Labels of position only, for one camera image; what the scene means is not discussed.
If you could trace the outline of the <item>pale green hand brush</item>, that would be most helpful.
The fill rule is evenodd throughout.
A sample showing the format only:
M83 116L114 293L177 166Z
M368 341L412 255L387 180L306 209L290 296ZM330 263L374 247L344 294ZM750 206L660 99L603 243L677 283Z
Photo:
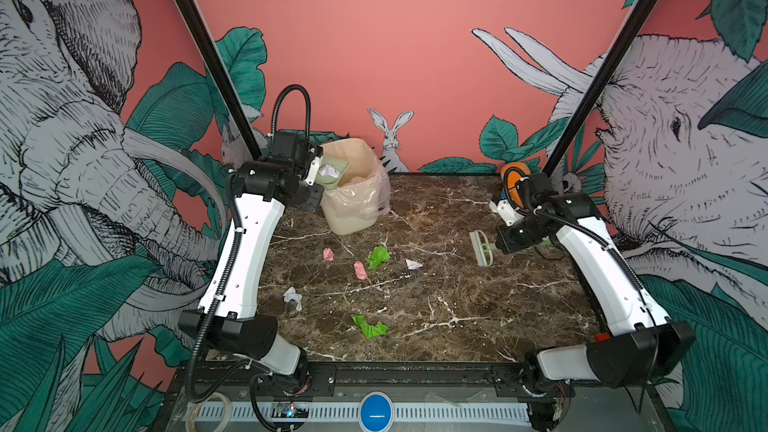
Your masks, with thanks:
M494 252L497 251L496 245L490 242L487 235L482 230L470 232L469 237L477 264L480 267L492 266L494 262Z

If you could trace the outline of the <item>pale green dustpan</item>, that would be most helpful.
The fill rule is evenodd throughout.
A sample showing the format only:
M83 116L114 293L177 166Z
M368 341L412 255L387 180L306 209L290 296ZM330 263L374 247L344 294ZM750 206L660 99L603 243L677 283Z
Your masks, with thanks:
M326 189L336 188L348 167L349 162L347 160L324 155L321 159L315 182Z

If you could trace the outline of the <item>cream plastic trash bin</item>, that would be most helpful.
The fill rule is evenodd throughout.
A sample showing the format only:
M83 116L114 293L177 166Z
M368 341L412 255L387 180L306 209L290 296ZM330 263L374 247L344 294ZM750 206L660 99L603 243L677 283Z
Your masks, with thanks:
M323 156L349 162L339 185L324 187L321 208L336 235L349 235L376 223L390 211L390 181L387 171L368 144L346 138L322 145Z

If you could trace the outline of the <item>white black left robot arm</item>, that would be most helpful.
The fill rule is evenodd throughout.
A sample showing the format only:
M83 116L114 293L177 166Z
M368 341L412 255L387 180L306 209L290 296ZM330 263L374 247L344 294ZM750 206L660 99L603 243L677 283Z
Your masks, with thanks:
M189 401L209 398L240 368L261 367L287 396L302 393L311 375L306 352L278 333L276 318L258 311L258 290L268 248L286 208L316 212L324 192L316 175L323 150L307 132L278 131L269 155L230 173L232 214L223 254L200 305L185 311L180 329L194 336L184 391ZM207 348L238 357L205 391L195 372Z

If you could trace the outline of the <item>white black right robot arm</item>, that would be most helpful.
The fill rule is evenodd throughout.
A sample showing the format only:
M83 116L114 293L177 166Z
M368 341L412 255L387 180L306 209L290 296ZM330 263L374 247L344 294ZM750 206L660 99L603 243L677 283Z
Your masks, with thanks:
M696 340L692 327L675 322L625 261L590 197L549 195L517 207L489 204L503 225L496 246L519 252L549 238L563 246L593 293L608 329L605 339L541 349L528 355L521 380L532 394L564 381L609 388L644 385L671 373Z

